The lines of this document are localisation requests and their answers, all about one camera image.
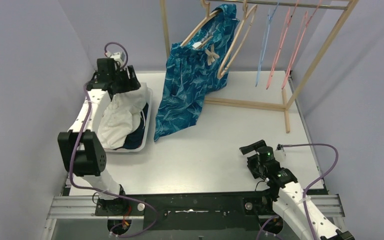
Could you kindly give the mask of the navy blue shorts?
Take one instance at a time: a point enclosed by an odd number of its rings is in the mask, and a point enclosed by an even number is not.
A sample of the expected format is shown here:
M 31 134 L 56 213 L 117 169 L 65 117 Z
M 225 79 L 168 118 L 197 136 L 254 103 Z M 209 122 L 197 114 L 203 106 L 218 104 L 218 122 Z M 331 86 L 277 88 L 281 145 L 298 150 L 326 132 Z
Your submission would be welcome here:
M 137 150 L 142 145 L 145 127 L 147 125 L 148 110 L 149 104 L 146 103 L 142 111 L 139 113 L 140 124 L 135 131 L 126 136 L 124 145 L 122 146 L 123 149 Z

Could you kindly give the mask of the dark teal patterned shorts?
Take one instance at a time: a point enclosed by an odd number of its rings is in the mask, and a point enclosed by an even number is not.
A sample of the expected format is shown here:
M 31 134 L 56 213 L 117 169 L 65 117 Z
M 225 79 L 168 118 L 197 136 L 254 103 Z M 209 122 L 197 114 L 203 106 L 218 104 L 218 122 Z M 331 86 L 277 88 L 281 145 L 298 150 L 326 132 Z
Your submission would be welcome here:
M 214 17 L 199 27 L 188 43 L 171 46 L 155 117 L 154 141 L 195 126 L 206 95 L 227 85 L 228 75 L 218 78 L 217 74 L 240 22 L 237 6 L 221 4 L 212 14 Z

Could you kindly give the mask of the wooden hanger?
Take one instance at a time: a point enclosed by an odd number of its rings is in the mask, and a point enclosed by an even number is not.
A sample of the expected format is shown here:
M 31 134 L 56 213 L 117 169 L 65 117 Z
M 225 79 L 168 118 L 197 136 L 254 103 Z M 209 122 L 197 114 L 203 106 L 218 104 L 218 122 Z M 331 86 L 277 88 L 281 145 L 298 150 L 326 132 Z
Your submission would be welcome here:
M 236 29 L 236 33 L 232 40 L 229 49 L 226 52 L 224 59 L 222 60 L 220 67 L 217 71 L 217 78 L 220 80 L 230 69 L 238 53 L 242 49 L 245 40 L 247 39 L 251 27 L 255 20 L 255 15 L 258 9 L 258 5 L 254 4 L 249 7 L 248 1 L 242 1 L 243 17 L 239 22 L 239 26 Z
M 200 0 L 200 5 L 205 9 L 205 17 L 199 22 L 199 24 L 192 30 L 192 32 L 186 37 L 186 39 L 180 44 L 181 47 L 186 46 L 196 33 L 211 19 L 213 19 L 221 10 L 216 9 L 211 11 L 210 2 L 206 0 Z

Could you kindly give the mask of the light blue hanger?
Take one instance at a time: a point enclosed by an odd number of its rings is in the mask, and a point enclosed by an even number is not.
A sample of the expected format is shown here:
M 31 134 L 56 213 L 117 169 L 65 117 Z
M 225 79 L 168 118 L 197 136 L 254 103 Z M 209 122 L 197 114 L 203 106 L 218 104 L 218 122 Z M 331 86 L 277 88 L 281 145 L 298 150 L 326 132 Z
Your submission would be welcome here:
M 268 40 L 269 40 L 271 23 L 273 21 L 273 17 L 274 17 L 274 15 L 278 9 L 279 4 L 280 4 L 280 2 L 278 1 L 276 3 L 275 7 L 270 8 L 268 10 L 268 13 L 267 13 L 263 39 L 262 39 L 262 43 L 261 43 L 261 51 L 260 51 L 260 56 L 258 59 L 258 67 L 257 67 L 257 74 L 256 74 L 256 79 L 255 79 L 255 87 L 257 87 L 259 82 L 260 82 L 260 74 L 262 71 L 262 66 L 263 66 L 263 62 L 264 62 L 264 58 L 265 58 L 265 54 L 266 54 L 266 50 L 267 50 L 267 44 L 268 44 Z

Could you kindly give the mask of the wooden hanger front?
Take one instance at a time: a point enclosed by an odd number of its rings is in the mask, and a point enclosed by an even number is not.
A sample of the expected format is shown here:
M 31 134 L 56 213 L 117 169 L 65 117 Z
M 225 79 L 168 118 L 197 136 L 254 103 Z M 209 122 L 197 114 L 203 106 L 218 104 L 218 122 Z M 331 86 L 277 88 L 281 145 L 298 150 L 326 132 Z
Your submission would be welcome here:
M 247 39 L 251 27 L 255 20 L 255 15 L 258 9 L 258 5 L 254 4 L 249 7 L 248 1 L 242 1 L 243 17 L 239 22 L 239 26 L 236 29 L 236 33 L 232 40 L 229 49 L 226 52 L 224 59 L 222 60 L 220 67 L 217 71 L 217 78 L 220 80 L 230 69 L 238 53 L 242 49 L 245 40 Z

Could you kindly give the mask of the pink hanger of floral shorts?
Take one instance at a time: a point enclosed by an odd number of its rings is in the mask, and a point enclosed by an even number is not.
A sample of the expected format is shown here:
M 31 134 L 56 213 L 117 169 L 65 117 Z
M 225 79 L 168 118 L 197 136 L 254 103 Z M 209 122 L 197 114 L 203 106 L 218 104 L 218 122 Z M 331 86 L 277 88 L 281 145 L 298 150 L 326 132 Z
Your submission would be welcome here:
M 278 48 L 277 48 L 276 53 L 274 55 L 272 66 L 271 66 L 271 70 L 270 70 L 269 77 L 268 77 L 268 80 L 267 80 L 267 83 L 266 83 L 266 88 L 265 88 L 266 90 L 268 90 L 270 88 L 270 85 L 272 83 L 274 72 L 275 72 L 277 63 L 279 61 L 279 57 L 280 57 L 280 54 L 281 54 L 281 51 L 282 51 L 282 48 L 283 48 L 283 44 L 284 44 L 286 35 L 288 33 L 288 30 L 289 30 L 292 18 L 294 16 L 294 13 L 295 13 L 296 8 L 298 7 L 299 3 L 300 3 L 300 0 L 297 0 L 295 2 L 295 4 L 294 4 L 294 7 L 292 8 L 290 6 L 288 8 L 287 12 L 286 12 L 286 15 L 285 15 L 285 18 L 284 18 L 284 23 L 283 23 L 282 30 L 281 30 L 280 37 L 279 37 Z

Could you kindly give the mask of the pink plastic hanger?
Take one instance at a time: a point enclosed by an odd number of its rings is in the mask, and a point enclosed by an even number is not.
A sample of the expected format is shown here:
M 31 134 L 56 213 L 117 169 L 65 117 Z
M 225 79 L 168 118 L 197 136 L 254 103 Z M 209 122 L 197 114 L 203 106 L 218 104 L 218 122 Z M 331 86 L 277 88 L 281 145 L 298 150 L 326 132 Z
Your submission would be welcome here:
M 323 2 L 322 0 L 319 0 L 316 7 L 315 7 L 314 12 L 311 15 L 309 15 L 308 11 L 306 11 L 305 14 L 303 15 L 302 19 L 301 19 L 300 28 L 299 28 L 298 35 L 297 35 L 296 40 L 295 40 L 293 52 L 292 52 L 291 57 L 289 59 L 289 63 L 288 63 L 287 69 L 286 69 L 286 74 L 285 74 L 285 77 L 284 77 L 282 85 L 281 85 L 282 90 L 285 88 L 285 86 L 288 82 L 288 78 L 289 78 L 288 75 L 290 74 L 290 72 L 292 70 L 292 66 L 293 66 L 293 64 L 297 58 L 298 51 L 300 49 L 300 46 L 302 44 L 302 41 L 303 41 L 303 38 L 306 34 L 308 26 L 309 26 L 313 16 L 315 15 L 315 13 L 320 8 L 320 5 L 322 4 L 322 2 Z

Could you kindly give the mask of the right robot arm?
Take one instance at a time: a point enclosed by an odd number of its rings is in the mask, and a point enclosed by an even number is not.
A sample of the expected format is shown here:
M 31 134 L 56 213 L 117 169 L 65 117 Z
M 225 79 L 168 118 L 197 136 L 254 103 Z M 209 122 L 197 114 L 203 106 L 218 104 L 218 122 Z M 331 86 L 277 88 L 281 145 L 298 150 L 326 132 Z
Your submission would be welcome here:
M 306 188 L 302 187 L 291 170 L 281 166 L 278 161 L 278 157 L 284 154 L 284 149 L 290 148 L 289 144 L 278 144 L 276 148 L 272 148 L 264 140 L 260 140 L 239 148 L 243 155 L 254 152 L 254 155 L 247 158 L 247 167 L 254 178 L 260 178 L 268 186 L 269 195 L 261 199 L 262 209 L 282 218 L 301 240 L 354 239 L 349 231 L 343 231 L 329 221 L 308 194 L 309 189 L 329 174 L 338 163 L 338 150 L 330 144 L 327 147 L 335 153 L 332 166 Z

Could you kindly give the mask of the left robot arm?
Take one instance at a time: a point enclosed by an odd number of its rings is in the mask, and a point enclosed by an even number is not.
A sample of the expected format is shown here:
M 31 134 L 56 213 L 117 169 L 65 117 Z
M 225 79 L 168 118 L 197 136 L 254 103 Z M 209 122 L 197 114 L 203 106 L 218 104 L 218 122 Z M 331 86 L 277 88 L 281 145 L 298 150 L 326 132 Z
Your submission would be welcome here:
M 57 143 L 71 186 L 95 191 L 120 214 L 128 207 L 128 197 L 106 169 L 107 155 L 98 129 L 114 96 L 138 90 L 141 84 L 132 65 L 121 65 L 109 57 L 96 63 L 97 69 L 82 87 L 85 99 L 81 110 L 71 127 L 58 134 Z

